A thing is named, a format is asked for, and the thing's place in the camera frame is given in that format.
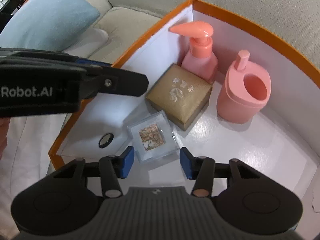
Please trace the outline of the person's left hand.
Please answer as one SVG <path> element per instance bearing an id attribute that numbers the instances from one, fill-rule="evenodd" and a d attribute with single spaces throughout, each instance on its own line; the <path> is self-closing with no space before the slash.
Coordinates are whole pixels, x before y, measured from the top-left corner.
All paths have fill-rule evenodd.
<path id="1" fill-rule="evenodd" d="M 10 125 L 10 118 L 0 119 L 0 159 L 2 158 L 3 151 L 7 146 L 7 134 Z"/>

